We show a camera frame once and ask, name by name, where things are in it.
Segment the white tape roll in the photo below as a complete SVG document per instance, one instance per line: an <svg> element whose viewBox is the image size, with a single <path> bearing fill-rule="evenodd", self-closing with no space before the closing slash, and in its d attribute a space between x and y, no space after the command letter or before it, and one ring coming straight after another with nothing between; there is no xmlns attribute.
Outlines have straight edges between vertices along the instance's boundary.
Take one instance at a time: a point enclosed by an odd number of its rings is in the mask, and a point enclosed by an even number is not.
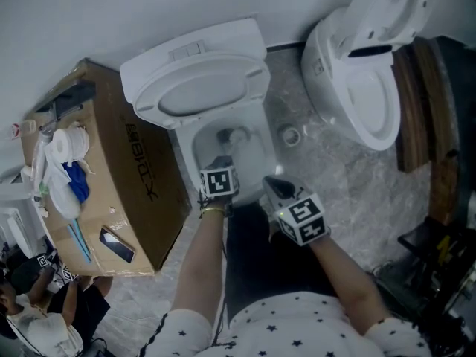
<svg viewBox="0 0 476 357"><path fill-rule="evenodd" d="M300 143L300 132L291 124L283 124L279 128L279 136L287 147L295 147Z"/></svg>

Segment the white toilet brush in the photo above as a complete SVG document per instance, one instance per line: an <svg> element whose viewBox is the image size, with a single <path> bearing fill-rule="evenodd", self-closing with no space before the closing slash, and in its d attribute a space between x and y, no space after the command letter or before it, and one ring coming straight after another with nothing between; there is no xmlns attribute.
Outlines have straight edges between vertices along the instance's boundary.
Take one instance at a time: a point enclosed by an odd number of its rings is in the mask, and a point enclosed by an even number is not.
<svg viewBox="0 0 476 357"><path fill-rule="evenodd" d="M233 129L223 129L218 134L223 155L232 156L240 146L249 141L249 134L246 128L237 127Z"/></svg>

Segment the white slim-seat toilet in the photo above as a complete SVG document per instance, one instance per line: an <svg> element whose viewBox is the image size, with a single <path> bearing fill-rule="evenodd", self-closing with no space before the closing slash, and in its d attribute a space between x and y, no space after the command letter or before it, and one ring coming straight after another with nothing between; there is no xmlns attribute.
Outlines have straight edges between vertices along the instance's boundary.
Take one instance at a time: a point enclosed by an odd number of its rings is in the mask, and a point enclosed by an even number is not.
<svg viewBox="0 0 476 357"><path fill-rule="evenodd" d="M26 166L17 167L0 176L0 244L18 246L27 258L32 258L48 247L27 171Z"/></svg>

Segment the white oval smart toilet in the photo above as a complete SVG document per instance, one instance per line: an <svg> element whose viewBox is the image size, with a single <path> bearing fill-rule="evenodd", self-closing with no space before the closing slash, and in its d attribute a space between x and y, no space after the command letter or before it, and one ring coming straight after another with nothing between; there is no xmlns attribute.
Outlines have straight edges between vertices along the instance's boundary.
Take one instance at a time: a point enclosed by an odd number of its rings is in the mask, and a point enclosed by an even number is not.
<svg viewBox="0 0 476 357"><path fill-rule="evenodd" d="M393 54L425 27L434 0L352 0L320 20L301 71L316 112L334 131L375 151L397 138L401 109Z"/></svg>

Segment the person's left forearm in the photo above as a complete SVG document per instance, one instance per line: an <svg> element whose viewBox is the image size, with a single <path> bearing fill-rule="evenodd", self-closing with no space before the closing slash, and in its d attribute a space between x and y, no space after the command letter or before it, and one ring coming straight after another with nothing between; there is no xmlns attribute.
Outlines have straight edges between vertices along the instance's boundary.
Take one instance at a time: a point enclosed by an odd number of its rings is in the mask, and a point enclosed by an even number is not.
<svg viewBox="0 0 476 357"><path fill-rule="evenodd" d="M172 305L197 312L211 324L222 294L223 229L223 208L206 209L181 264Z"/></svg>

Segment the white plastic drain pipe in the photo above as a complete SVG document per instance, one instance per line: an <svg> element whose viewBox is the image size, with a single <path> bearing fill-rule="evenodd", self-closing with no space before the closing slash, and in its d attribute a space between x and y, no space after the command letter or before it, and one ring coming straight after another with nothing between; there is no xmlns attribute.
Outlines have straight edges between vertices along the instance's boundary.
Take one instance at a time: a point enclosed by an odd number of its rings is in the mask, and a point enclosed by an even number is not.
<svg viewBox="0 0 476 357"><path fill-rule="evenodd" d="M39 202L42 199L40 184L42 183L45 172L45 148L51 142L52 138L52 129L41 129L39 131L33 151L31 152L31 164L30 166L25 165L20 172L22 182L27 185L33 202Z"/></svg>

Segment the person's right forearm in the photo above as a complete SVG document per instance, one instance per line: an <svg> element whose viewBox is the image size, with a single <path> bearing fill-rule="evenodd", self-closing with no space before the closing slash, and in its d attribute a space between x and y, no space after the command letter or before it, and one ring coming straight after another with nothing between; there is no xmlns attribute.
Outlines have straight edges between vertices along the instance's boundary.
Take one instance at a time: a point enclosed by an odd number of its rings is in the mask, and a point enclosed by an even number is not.
<svg viewBox="0 0 476 357"><path fill-rule="evenodd" d="M357 332L365 335L373 325L391 317L375 283L331 237L323 236L309 247Z"/></svg>

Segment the person's black trousers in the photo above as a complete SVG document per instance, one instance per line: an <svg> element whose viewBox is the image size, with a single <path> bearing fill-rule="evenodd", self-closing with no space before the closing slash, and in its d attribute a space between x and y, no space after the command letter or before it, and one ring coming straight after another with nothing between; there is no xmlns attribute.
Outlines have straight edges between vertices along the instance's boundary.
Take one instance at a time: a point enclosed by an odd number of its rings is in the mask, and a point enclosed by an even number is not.
<svg viewBox="0 0 476 357"><path fill-rule="evenodd" d="M296 245L278 231L269 235L266 212L254 202L228 219L225 299L228 319L251 304L294 292L336 297L318 259L308 246Z"/></svg>

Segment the large brown cardboard box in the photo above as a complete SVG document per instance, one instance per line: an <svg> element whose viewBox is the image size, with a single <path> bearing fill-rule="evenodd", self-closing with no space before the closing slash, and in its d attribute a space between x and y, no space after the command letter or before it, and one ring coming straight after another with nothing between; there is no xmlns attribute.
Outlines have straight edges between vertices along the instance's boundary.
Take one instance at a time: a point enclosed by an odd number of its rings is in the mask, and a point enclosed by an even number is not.
<svg viewBox="0 0 476 357"><path fill-rule="evenodd" d="M29 117L37 131L22 139L25 163L41 129L80 126L89 134L89 150L78 163L86 173L89 197L80 204L77 221L90 250L86 263L67 229L73 220L64 219L54 207L48 185L40 184L46 234L59 258L75 275L139 276L161 269L190 212L187 191L176 163L167 132L141 120L126 102L120 75L87 59L63 77L44 99L73 80L96 84L96 95L57 117L53 110ZM126 263L100 243L107 227L135 250Z"/></svg>

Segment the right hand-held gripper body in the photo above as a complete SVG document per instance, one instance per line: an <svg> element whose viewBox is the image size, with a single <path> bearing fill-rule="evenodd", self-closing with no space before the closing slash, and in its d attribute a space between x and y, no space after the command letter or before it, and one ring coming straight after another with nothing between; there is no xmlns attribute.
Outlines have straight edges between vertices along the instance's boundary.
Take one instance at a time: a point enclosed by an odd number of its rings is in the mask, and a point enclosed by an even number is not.
<svg viewBox="0 0 476 357"><path fill-rule="evenodd" d="M324 206L318 194L300 179L268 175L263 187L281 231L296 244L304 246L327 234Z"/></svg>

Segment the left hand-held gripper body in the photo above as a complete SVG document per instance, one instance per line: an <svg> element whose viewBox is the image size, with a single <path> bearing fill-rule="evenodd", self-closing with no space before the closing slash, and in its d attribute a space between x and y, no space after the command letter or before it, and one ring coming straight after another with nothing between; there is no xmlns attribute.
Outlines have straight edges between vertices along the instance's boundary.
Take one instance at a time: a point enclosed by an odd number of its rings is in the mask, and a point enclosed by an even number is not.
<svg viewBox="0 0 476 357"><path fill-rule="evenodd" d="M221 201L224 217L233 213L233 198L239 194L239 179L232 157L217 156L206 168L200 170L199 207L201 213L216 201Z"/></svg>

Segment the white toilet paper roll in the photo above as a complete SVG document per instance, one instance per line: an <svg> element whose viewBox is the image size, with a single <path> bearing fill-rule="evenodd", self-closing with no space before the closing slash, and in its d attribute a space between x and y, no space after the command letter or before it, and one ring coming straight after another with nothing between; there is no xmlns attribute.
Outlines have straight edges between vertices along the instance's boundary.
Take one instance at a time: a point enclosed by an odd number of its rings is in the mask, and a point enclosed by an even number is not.
<svg viewBox="0 0 476 357"><path fill-rule="evenodd" d="M72 164L84 159L89 150L89 134L80 127L58 129L54 132L52 142L52 156L61 164Z"/></svg>

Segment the black smartphone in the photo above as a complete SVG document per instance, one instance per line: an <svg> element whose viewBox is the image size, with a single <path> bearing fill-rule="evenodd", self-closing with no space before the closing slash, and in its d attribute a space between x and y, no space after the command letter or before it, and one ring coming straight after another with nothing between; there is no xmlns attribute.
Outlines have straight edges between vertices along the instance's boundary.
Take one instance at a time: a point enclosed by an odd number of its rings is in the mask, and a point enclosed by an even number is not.
<svg viewBox="0 0 476 357"><path fill-rule="evenodd" d="M132 246L126 244L120 237L114 234L107 227L102 227L99 236L100 243L107 247L126 263L131 263L135 256Z"/></svg>

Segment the white square-tank toilet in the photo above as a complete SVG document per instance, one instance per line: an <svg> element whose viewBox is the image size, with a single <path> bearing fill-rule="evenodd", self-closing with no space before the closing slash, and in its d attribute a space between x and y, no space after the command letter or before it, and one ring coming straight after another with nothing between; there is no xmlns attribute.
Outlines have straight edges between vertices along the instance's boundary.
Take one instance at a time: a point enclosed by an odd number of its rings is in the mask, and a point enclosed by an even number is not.
<svg viewBox="0 0 476 357"><path fill-rule="evenodd" d="M264 103L271 82L257 21L212 25L164 42L126 61L126 100L146 122L173 130L194 187L200 170L223 155L217 134L244 127L249 141L231 156L239 179L235 205L263 195L277 158Z"/></svg>

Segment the white star-print shirt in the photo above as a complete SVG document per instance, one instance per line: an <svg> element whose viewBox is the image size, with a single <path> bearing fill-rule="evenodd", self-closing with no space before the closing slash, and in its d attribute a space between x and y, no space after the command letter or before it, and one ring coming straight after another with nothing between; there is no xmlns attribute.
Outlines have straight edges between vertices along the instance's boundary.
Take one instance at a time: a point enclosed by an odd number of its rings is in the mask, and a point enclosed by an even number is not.
<svg viewBox="0 0 476 357"><path fill-rule="evenodd" d="M188 309L168 312L138 357L431 357L411 323L378 321L359 335L337 298L297 292L256 301L213 341L210 323Z"/></svg>

